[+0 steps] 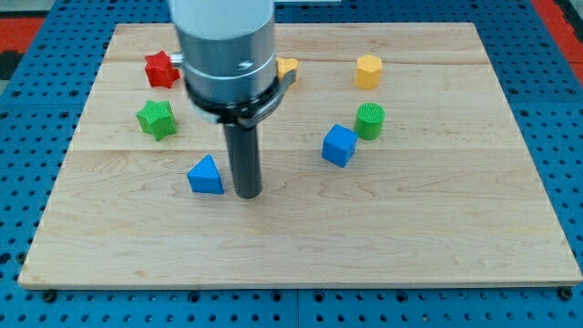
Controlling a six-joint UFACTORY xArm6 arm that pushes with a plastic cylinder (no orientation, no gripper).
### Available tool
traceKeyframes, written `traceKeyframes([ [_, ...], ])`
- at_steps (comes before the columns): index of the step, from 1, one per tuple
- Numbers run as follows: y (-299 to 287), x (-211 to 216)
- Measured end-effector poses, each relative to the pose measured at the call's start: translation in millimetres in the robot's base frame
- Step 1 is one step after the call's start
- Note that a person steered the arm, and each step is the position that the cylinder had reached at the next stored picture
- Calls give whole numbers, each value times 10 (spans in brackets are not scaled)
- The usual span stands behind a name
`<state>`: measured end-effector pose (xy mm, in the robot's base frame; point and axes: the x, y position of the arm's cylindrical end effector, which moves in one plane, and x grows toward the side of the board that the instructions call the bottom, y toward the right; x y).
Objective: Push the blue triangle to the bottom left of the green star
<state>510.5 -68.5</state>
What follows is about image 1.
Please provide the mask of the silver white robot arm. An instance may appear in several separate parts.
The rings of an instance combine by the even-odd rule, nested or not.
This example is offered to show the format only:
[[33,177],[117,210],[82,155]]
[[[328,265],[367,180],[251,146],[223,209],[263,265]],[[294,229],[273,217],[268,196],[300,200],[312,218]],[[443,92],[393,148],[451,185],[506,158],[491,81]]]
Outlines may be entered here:
[[280,105],[296,82],[278,77],[272,0],[171,0],[183,71],[196,108],[225,125],[253,128]]

